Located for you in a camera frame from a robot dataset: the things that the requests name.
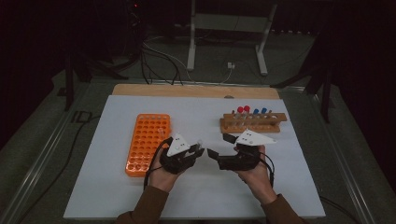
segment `metal stand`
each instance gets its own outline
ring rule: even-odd
[[[191,0],[191,34],[189,58],[187,60],[187,69],[194,70],[195,62],[195,29],[213,29],[228,31],[244,31],[262,33],[262,42],[256,46],[257,61],[260,67],[260,74],[267,76],[267,66],[265,64],[263,49],[270,33],[272,21],[276,12],[276,4],[271,6],[268,17],[242,17],[242,16],[226,16],[211,15],[195,12],[195,0]]]

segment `black cable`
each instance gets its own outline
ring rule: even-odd
[[[100,116],[97,117],[92,117],[91,119],[89,119],[88,121],[84,122],[81,124],[81,126],[78,128],[78,131],[75,135],[75,138],[73,140],[73,144],[70,147],[70,151],[69,151],[69,155],[67,156],[66,162],[64,163],[64,166],[62,167],[61,171],[55,176],[55,178],[52,180],[52,182],[47,186],[47,188],[40,194],[40,196],[32,203],[32,205],[30,205],[30,207],[28,209],[26,209],[26,211],[23,213],[23,215],[20,217],[20,219],[18,220],[17,223],[21,223],[26,216],[29,214],[29,212],[35,207],[35,205],[44,197],[44,195],[50,190],[50,188],[52,188],[52,186],[55,184],[55,182],[59,179],[59,177],[61,177],[61,174],[64,172],[64,169],[67,167],[67,165],[69,164],[71,158],[72,158],[72,154],[74,151],[74,147],[76,145],[77,139],[78,139],[78,135],[79,132],[81,132],[82,128],[84,127],[84,125],[86,125],[87,123],[91,122],[93,119],[99,119]]]
[[[148,54],[148,55],[153,56],[153,57],[163,58],[163,57],[161,57],[161,56],[154,55],[154,54],[150,54],[150,53],[146,53],[146,52],[144,52],[144,54]],[[166,78],[161,77],[161,76],[158,75],[154,70],[151,69],[151,67],[149,66],[149,64],[148,64],[147,61],[146,61],[146,58],[145,58],[144,65],[145,65],[145,66],[148,68],[148,70],[149,70],[150,72],[152,72],[156,77],[160,78],[161,80],[163,80],[163,81],[165,81],[165,82],[167,82],[167,83],[169,83],[169,84],[171,84],[171,85],[174,84],[175,79],[176,79],[176,77],[177,77],[177,74],[176,74],[175,77],[173,78],[172,82],[169,82],[168,80],[166,80]]]
[[[332,207],[334,207],[334,208],[340,210],[342,213],[344,213],[345,215],[347,215],[348,217],[350,217],[355,223],[361,224],[360,221],[358,221],[352,214],[350,214],[350,213],[349,213],[343,206],[341,206],[340,204],[335,203],[335,202],[331,201],[330,199],[327,199],[327,198],[325,198],[325,197],[323,197],[323,196],[319,196],[319,198],[320,198],[321,201],[323,201],[323,202],[325,202],[325,203],[331,205]]]
[[[181,81],[180,71],[179,71],[177,65],[175,64],[175,62],[174,62],[167,54],[162,53],[162,52],[160,52],[160,51],[158,51],[158,50],[151,49],[151,48],[145,48],[145,47],[143,47],[143,49],[149,50],[149,51],[152,51],[152,52],[155,52],[155,53],[157,53],[157,54],[160,54],[161,56],[159,56],[159,55],[154,55],[154,54],[150,54],[150,53],[145,52],[145,53],[147,53],[148,55],[151,55],[151,56],[154,56],[154,57],[159,57],[159,58],[165,59],[165,60],[167,60],[168,62],[170,62],[170,63],[175,67],[175,70],[176,70],[176,74],[175,74],[175,76],[174,76],[173,79],[172,79],[171,85],[173,85],[173,84],[175,83],[175,80],[176,80],[177,77],[178,77],[178,79],[179,79],[179,81],[180,81],[180,84],[183,85],[183,82]]]
[[[143,56],[143,65],[145,65],[147,68],[148,68],[148,78],[149,78],[149,84],[152,84],[152,77],[151,77],[151,69],[150,69],[150,67],[148,66],[148,61],[147,61],[147,59],[146,59],[146,54],[144,54],[143,52],[142,52],[142,56]]]
[[[246,151],[243,151],[243,150],[239,150],[239,152],[241,152],[244,155],[248,155],[250,157],[256,158],[256,156],[254,156],[250,152],[246,152]],[[275,166],[274,166],[273,161],[267,155],[265,155],[265,157],[270,160],[270,162],[272,163],[272,167],[265,160],[263,160],[262,158],[259,158],[259,160],[260,160],[260,162],[262,162],[268,168],[268,171],[270,173],[270,184],[271,184],[271,187],[274,187]]]
[[[163,141],[160,143],[160,145],[157,147],[157,149],[155,149],[154,155],[152,156],[151,162],[149,163],[148,170],[146,171],[146,174],[145,174],[145,180],[144,180],[144,183],[143,183],[143,190],[146,188],[146,186],[147,186],[148,183],[149,183],[149,175],[151,174],[151,172],[156,171],[156,170],[162,168],[162,167],[160,166],[160,167],[151,169],[152,164],[154,163],[155,158],[156,158],[157,155],[158,155],[158,152],[160,151],[160,149],[163,147],[163,145],[164,145],[165,143],[168,143],[168,140],[169,140],[169,138],[163,140]]]
[[[148,79],[146,78],[146,75],[145,75],[144,55],[143,55],[143,53],[140,54],[140,67],[142,69],[143,79],[145,79],[146,83],[149,85],[150,83],[149,83],[149,81],[148,81]]]

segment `person's hand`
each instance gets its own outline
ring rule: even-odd
[[[161,148],[158,151],[157,156],[154,159],[154,162],[152,163],[151,169],[154,170],[158,167],[161,167],[160,157],[162,153],[163,153],[163,149]],[[181,174],[182,173],[174,175],[165,171],[163,168],[156,169],[152,171],[151,174],[149,175],[148,184],[154,188],[161,189],[169,193],[173,188],[173,186],[175,185],[177,178]]]
[[[265,161],[265,146],[259,146],[260,157]],[[277,196],[270,184],[267,167],[262,162],[248,171],[235,171],[247,183],[254,197],[261,204],[268,204],[276,200]]]

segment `wire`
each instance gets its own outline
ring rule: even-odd
[[[163,52],[161,52],[161,51],[158,51],[158,50],[156,50],[156,49],[153,49],[153,48],[151,48],[149,45],[147,45],[145,42],[143,42],[143,45],[146,46],[148,49],[151,49],[152,51],[155,51],[155,52],[157,52],[157,53],[160,53],[160,54],[162,54],[162,55],[166,55],[166,56],[168,56],[168,57],[170,57],[170,58],[172,58],[172,59],[175,59],[177,62],[179,62],[179,63],[184,67],[184,69],[185,69],[185,71],[186,71],[186,74],[187,74],[187,77],[189,78],[189,80],[196,84],[196,82],[195,82],[194,80],[191,79],[190,74],[189,74],[189,70],[187,69],[187,66],[186,66],[181,60],[179,60],[178,58],[176,58],[176,57],[174,57],[174,56],[172,56],[172,55],[170,55],[170,54],[163,53]]]
[[[256,156],[250,152],[246,152],[244,150],[239,150],[238,152],[241,152],[242,154],[248,155],[252,158],[256,158]],[[268,168],[268,171],[270,173],[270,184],[271,184],[271,187],[274,187],[275,166],[274,166],[273,161],[267,155],[265,155],[265,157],[270,160],[270,162],[272,163],[272,167],[270,165],[268,165],[268,163],[265,160],[263,160],[262,158],[259,157],[259,160]]]
[[[149,70],[149,77],[150,77],[150,83],[149,83],[149,84],[152,83],[151,73],[152,73],[153,75],[155,75],[156,77],[158,77],[159,79],[162,79],[162,80],[164,80],[165,82],[167,82],[167,83],[169,83],[169,84],[171,84],[171,85],[174,84],[175,78],[173,79],[173,81],[172,81],[172,83],[171,83],[171,82],[169,82],[168,80],[166,80],[164,77],[161,77],[160,75],[158,75],[154,70],[152,70],[151,67],[149,66],[149,64],[147,63],[146,57],[144,57],[143,65],[145,65],[145,66],[148,68],[148,70]]]
[[[323,202],[325,202],[325,203],[331,205],[332,207],[334,207],[334,208],[340,210],[342,213],[344,213],[345,215],[347,215],[348,217],[350,217],[355,223],[361,224],[360,221],[358,221],[354,216],[352,216],[352,214],[350,214],[350,213],[349,213],[343,206],[341,206],[340,204],[335,203],[335,202],[331,201],[330,199],[327,199],[327,198],[325,198],[325,197],[323,197],[323,196],[319,196],[319,198],[320,198],[321,201],[323,201]]]
[[[143,54],[143,53],[141,53],[140,54],[140,68],[142,69],[142,76],[143,76],[143,79],[145,79],[145,81],[146,81],[146,83],[147,84],[151,84],[149,81],[148,81],[148,79],[146,78],[146,75],[145,75],[145,55]]]
[[[219,82],[219,84],[217,84],[216,86],[219,86],[219,85],[225,83],[226,81],[228,81],[228,79],[230,79],[230,77],[231,77],[232,72],[233,72],[233,69],[230,68],[230,73],[228,74],[227,78],[224,81]]]
[[[146,50],[149,50],[149,51],[152,51],[152,52],[155,52],[155,53],[159,54],[159,55],[155,55],[155,54],[151,54],[151,53],[144,52],[144,53],[147,54],[147,55],[165,59],[165,60],[169,61],[169,62],[175,67],[176,73],[175,73],[175,75],[174,75],[174,77],[173,77],[171,83],[169,83],[167,80],[165,80],[165,78],[160,77],[160,76],[158,76],[158,75],[156,74],[157,77],[161,78],[162,80],[168,82],[168,83],[171,84],[171,85],[174,85],[174,84],[175,84],[175,80],[178,78],[179,81],[180,81],[180,84],[183,85],[183,82],[181,81],[180,72],[179,72],[179,70],[178,70],[177,65],[176,65],[167,55],[161,54],[161,53],[159,53],[159,52],[157,52],[157,51],[154,51],[153,49],[148,49],[148,48],[145,48],[145,47],[143,47],[143,49],[146,49]]]
[[[172,137],[163,140],[163,141],[160,143],[160,145],[157,147],[157,149],[155,149],[154,155],[152,156],[152,159],[151,159],[151,162],[150,162],[150,164],[149,164],[148,170],[146,171],[146,174],[145,174],[145,180],[144,180],[144,183],[143,183],[143,190],[146,188],[146,186],[147,186],[148,183],[149,183],[149,175],[151,174],[151,172],[156,171],[156,170],[162,168],[162,167],[160,166],[160,167],[158,167],[158,168],[151,169],[152,164],[154,163],[155,158],[157,157],[158,152],[160,151],[160,149],[163,147],[163,145],[164,145],[165,143],[168,143],[168,142],[171,141],[171,140],[173,140]]]
[[[52,188],[52,186],[55,184],[55,182],[59,179],[59,177],[61,177],[61,174],[64,172],[64,169],[67,167],[67,165],[69,164],[71,158],[72,158],[72,154],[78,139],[78,135],[81,132],[82,128],[87,124],[90,123],[93,119],[99,119],[100,116],[97,117],[92,117],[91,119],[89,119],[88,121],[84,122],[81,124],[81,126],[78,128],[77,133],[75,135],[75,138],[73,140],[72,146],[70,147],[70,151],[69,154],[67,156],[67,160],[64,163],[64,166],[62,167],[61,171],[55,176],[55,178],[52,180],[52,182],[47,186],[47,188],[40,194],[40,196],[32,203],[32,205],[30,205],[30,207],[28,209],[26,209],[26,211],[23,213],[23,215],[20,217],[20,219],[18,220],[17,223],[21,223],[26,216],[30,213],[30,211],[37,205],[37,203],[44,197],[44,195],[50,190],[50,188]]]

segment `wooden test tube rack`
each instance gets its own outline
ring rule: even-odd
[[[284,113],[272,113],[270,110],[265,114],[241,114],[239,118],[235,114],[224,114],[220,119],[222,133],[242,133],[250,129],[256,133],[279,133],[279,123],[286,121]]]

